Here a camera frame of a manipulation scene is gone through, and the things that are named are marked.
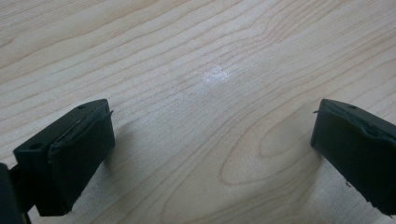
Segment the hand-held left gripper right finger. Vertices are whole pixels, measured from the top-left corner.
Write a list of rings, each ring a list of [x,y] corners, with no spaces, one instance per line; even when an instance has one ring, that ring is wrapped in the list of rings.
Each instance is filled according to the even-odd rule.
[[[373,207],[396,216],[396,125],[357,106],[323,99],[310,145]]]

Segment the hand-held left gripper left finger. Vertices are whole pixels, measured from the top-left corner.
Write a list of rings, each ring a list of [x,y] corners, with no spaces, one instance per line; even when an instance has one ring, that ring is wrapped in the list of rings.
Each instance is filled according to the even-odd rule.
[[[111,115],[106,99],[79,105],[14,150],[22,208],[42,217],[72,210],[115,146]]]

